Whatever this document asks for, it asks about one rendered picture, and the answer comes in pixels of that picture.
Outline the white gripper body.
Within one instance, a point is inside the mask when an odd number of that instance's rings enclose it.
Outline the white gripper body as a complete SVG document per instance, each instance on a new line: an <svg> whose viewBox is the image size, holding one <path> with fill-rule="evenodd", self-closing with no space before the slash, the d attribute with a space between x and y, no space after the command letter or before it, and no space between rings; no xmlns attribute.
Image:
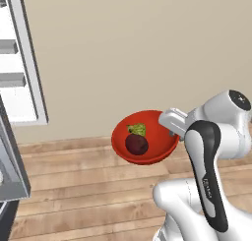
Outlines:
<svg viewBox="0 0 252 241"><path fill-rule="evenodd" d="M169 108L159 116L158 122L164 128L183 138L187 130L186 118L185 112L177 108Z"/></svg>

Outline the grey fridge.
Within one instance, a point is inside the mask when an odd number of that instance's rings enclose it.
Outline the grey fridge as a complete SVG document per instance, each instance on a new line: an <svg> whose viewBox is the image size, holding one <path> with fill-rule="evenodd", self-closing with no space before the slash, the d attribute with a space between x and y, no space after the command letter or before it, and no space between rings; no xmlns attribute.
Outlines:
<svg viewBox="0 0 252 241"><path fill-rule="evenodd" d="M9 241L19 202L31 184L0 96L0 241Z"/></svg>

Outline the grey fridge door shelf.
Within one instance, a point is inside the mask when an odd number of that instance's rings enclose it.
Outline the grey fridge door shelf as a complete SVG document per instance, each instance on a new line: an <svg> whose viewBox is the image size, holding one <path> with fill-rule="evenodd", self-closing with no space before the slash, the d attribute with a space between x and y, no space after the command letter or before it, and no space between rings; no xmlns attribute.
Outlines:
<svg viewBox="0 0 252 241"><path fill-rule="evenodd" d="M18 88L25 85L24 73L0 73L0 88Z"/></svg>
<svg viewBox="0 0 252 241"><path fill-rule="evenodd" d="M15 39L0 39L0 54L16 54L18 51Z"/></svg>

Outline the white fridge door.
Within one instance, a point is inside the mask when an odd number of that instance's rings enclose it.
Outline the white fridge door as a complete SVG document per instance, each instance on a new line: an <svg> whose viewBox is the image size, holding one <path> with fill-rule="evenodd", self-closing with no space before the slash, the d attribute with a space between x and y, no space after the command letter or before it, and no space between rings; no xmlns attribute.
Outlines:
<svg viewBox="0 0 252 241"><path fill-rule="evenodd" d="M0 54L0 73L24 73L26 85L0 88L13 126L46 125L46 110L24 0L0 0L0 39L14 39L19 51Z"/></svg>

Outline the green broccoli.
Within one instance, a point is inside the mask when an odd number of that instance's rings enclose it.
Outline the green broccoli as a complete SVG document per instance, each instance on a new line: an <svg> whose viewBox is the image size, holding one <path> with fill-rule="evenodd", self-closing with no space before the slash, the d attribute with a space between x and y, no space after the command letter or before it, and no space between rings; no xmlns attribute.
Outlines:
<svg viewBox="0 0 252 241"><path fill-rule="evenodd" d="M146 136L146 125L144 123L137 123L134 125L128 125L127 130L130 134Z"/></svg>

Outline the red bowl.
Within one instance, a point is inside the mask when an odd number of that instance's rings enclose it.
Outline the red bowl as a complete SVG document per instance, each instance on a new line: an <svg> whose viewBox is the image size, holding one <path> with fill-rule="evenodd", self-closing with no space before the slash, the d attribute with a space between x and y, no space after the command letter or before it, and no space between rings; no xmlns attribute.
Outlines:
<svg viewBox="0 0 252 241"><path fill-rule="evenodd" d="M143 110L126 116L114 128L111 144L114 151L128 162L138 165L154 164L164 160L177 147L179 136L171 136L169 130L158 123L161 115L159 110ZM128 125L143 123L146 126L146 140L148 150L141 155L131 154L125 146L125 140L130 135Z"/></svg>

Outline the dark red potato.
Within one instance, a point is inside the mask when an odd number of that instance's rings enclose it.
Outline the dark red potato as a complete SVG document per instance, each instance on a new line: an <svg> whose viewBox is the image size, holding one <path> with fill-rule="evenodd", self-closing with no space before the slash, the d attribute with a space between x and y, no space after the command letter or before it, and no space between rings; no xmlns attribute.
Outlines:
<svg viewBox="0 0 252 241"><path fill-rule="evenodd" d="M148 150L149 143L143 136L130 134L125 140L125 147L129 153L141 155Z"/></svg>

